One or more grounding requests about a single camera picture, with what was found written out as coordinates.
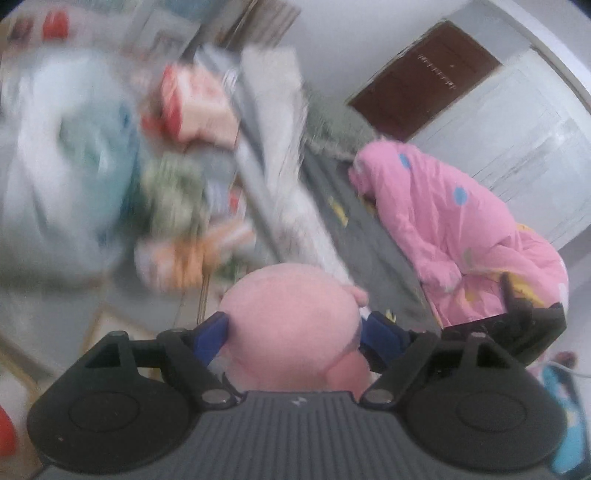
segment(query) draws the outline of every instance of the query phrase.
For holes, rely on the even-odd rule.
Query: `red object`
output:
[[[17,433],[10,417],[0,407],[0,457],[12,455],[17,451]]]
[[[161,84],[163,99],[163,120],[168,133],[179,140],[181,132],[181,98],[177,88],[178,68],[168,65],[164,70]]]
[[[70,18],[65,10],[53,10],[43,22],[43,40],[65,40],[70,31]]]

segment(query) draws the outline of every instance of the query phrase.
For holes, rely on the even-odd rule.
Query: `screw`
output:
[[[368,391],[363,398],[367,403],[376,406],[384,406],[394,401],[394,396],[388,390],[381,388]]]
[[[201,395],[201,398],[205,403],[221,406],[229,402],[232,396],[226,390],[214,388],[213,390],[207,390],[203,395]]]

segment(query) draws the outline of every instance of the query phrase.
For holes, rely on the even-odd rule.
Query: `pink stuffed animal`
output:
[[[367,294],[309,265],[257,270],[224,296],[230,318],[220,356],[239,390],[345,390],[359,399],[370,372],[359,352]]]

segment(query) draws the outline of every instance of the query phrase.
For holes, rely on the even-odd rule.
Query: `blue object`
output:
[[[219,312],[206,321],[198,330],[193,343],[193,353],[197,360],[208,366],[228,339],[229,318]]]
[[[453,199],[461,207],[468,201],[468,192],[462,187],[456,187],[453,191]]]
[[[402,162],[402,166],[404,168],[406,168],[407,170],[410,170],[410,160],[408,159],[408,157],[404,154],[401,153],[398,158],[400,158],[400,162]]]
[[[544,387],[564,408],[567,416],[567,431],[562,444],[552,462],[552,470],[564,475],[570,472],[585,459],[585,424],[580,406],[570,398],[553,367],[545,367],[542,371]]]
[[[373,350],[388,365],[410,345],[410,334],[379,312],[362,320],[361,345]]]

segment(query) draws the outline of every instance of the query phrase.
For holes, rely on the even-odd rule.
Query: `door panel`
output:
[[[444,22],[350,104],[380,132],[406,141],[498,65],[468,35]]]

